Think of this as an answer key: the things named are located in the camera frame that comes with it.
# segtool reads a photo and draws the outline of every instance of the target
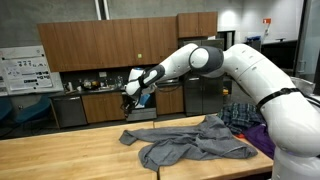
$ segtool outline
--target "poster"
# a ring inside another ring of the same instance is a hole
[[[53,86],[44,57],[5,60],[2,65],[11,91]]]

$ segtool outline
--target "whiteboard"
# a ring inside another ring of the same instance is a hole
[[[50,72],[43,46],[0,48],[2,95],[63,91],[59,73]]]

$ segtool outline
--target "wooden cabinet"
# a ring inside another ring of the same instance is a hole
[[[164,57],[167,58],[178,50],[178,29],[176,17],[163,18]]]
[[[130,20],[101,20],[93,22],[102,68],[132,65],[133,43]]]
[[[134,65],[133,35],[130,19],[112,20],[117,55],[111,61],[116,62],[114,67]]]
[[[131,19],[134,64],[152,64],[150,51],[150,38],[147,18]]]
[[[207,37],[217,34],[217,12],[178,14],[178,36]]]
[[[158,115],[184,112],[182,86],[158,88],[156,102]]]
[[[148,18],[151,59],[159,64],[178,49],[175,17]]]
[[[102,62],[98,56],[96,39],[91,21],[70,23],[74,42],[78,54],[79,66],[77,70],[98,69]]]
[[[106,93],[82,96],[88,123],[125,119],[121,93]]]
[[[178,49],[176,17],[38,24],[52,72],[159,64]]]
[[[54,29],[54,24],[46,23],[38,25],[39,34],[41,37],[42,45],[48,59],[48,64],[51,72],[59,72],[63,70],[61,61],[61,50],[58,38]]]

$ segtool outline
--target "dishwasher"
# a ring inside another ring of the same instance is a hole
[[[59,128],[88,124],[81,96],[51,97]]]

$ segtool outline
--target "wooden table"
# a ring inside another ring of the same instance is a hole
[[[155,122],[154,127],[192,126],[204,120],[204,116]],[[273,161],[258,150],[258,155],[249,159],[215,159],[194,161],[181,159],[173,166],[160,167],[160,179],[234,179],[272,171]]]
[[[138,158],[149,143],[118,140],[140,128],[153,122],[0,141],[0,179],[157,179]]]

